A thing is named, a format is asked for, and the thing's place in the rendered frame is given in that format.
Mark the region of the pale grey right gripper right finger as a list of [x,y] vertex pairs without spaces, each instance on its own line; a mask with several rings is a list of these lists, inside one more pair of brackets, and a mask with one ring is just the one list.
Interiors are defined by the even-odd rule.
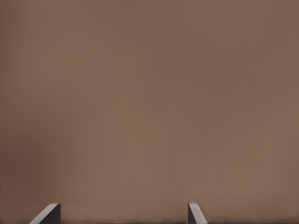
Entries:
[[207,223],[207,221],[197,203],[192,203],[192,202],[188,203],[187,222],[188,223]]

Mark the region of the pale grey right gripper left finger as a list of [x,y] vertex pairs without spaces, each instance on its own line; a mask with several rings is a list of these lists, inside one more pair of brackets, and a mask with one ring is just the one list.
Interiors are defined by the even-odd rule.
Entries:
[[30,224],[60,224],[61,204],[51,203],[41,211]]

